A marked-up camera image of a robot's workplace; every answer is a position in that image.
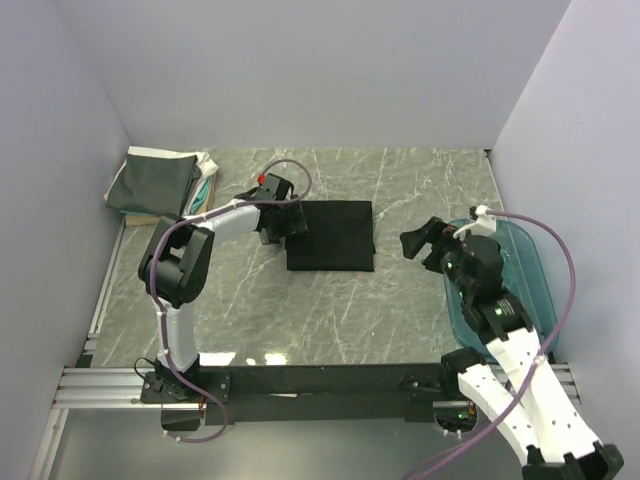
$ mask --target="marble table top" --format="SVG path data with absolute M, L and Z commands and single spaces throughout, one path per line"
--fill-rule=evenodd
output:
M 431 215 L 466 217 L 471 205 L 500 208 L 480 149 L 213 149 L 220 165 L 214 205 L 254 185 L 261 168 L 296 158 L 313 173 L 308 198 L 371 200 L 375 272 L 289 272 L 282 246 L 257 234 L 216 249 L 196 300 L 195 336 L 207 364 L 437 362 L 458 348 L 442 277 L 406 260 L 398 235 Z M 298 189 L 295 166 L 274 168 Z M 156 318 L 137 268 L 154 227 L 128 227 L 92 366 L 154 358 Z

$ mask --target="black cloth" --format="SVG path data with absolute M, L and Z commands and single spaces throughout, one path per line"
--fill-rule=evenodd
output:
M 302 201 L 309 233 L 287 238 L 287 270 L 373 272 L 373 207 L 348 200 Z
M 198 157 L 157 158 L 127 154 L 107 206 L 130 212 L 180 216 L 202 172 Z

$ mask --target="stack of folded clothes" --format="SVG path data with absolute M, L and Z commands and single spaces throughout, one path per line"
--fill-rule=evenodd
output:
M 127 225 L 152 225 L 162 215 L 193 215 L 211 209 L 218 166 L 206 152 L 129 147 L 105 195 Z

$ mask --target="blue plastic bin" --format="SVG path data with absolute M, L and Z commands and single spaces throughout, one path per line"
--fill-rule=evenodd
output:
M 451 224 L 461 227 L 469 221 L 468 219 L 454 220 Z M 556 326 L 558 319 L 536 245 L 526 230 L 507 220 L 498 220 L 498 228 L 492 238 L 497 240 L 501 246 L 501 254 L 504 259 L 502 270 L 504 285 L 520 299 L 538 330 L 542 342 Z M 458 292 L 446 276 L 444 279 L 453 335 L 463 347 L 473 347 L 491 359 L 487 348 L 482 345 L 478 336 L 462 316 L 461 299 Z M 556 343 L 557 338 L 548 351 L 553 349 Z

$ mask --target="white cloth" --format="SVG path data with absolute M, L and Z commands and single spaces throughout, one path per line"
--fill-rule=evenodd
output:
M 202 172 L 202 175 L 196 182 L 193 192 L 189 197 L 189 200 L 185 204 L 184 210 L 182 211 L 183 215 L 189 215 L 191 213 L 191 206 L 193 205 L 193 202 L 196 201 L 196 198 L 198 197 L 200 190 L 202 190 L 204 183 L 207 181 L 209 177 L 211 177 L 214 173 L 216 173 L 220 169 L 220 167 L 211 159 L 211 155 L 209 155 L 207 152 L 173 152 L 171 150 L 159 150 L 156 148 L 131 146 L 129 147 L 128 153 L 129 155 L 137 155 L 139 157 L 156 157 L 156 158 L 184 158 L 184 157 L 191 157 L 193 155 L 196 156 L 197 158 L 196 165 Z M 122 173 L 122 170 L 124 169 L 126 164 L 127 164 L 127 160 L 125 159 L 125 161 L 122 163 L 122 166 L 118 170 L 118 173 L 116 173 L 115 177 L 113 177 L 113 181 L 109 186 L 109 190 L 107 190 L 107 193 L 105 193 L 104 195 L 105 202 L 107 201 L 107 197 L 109 196 L 109 192 L 111 191 L 111 188 L 113 187 L 113 184 L 115 183 L 116 178 L 118 178 L 118 175 Z

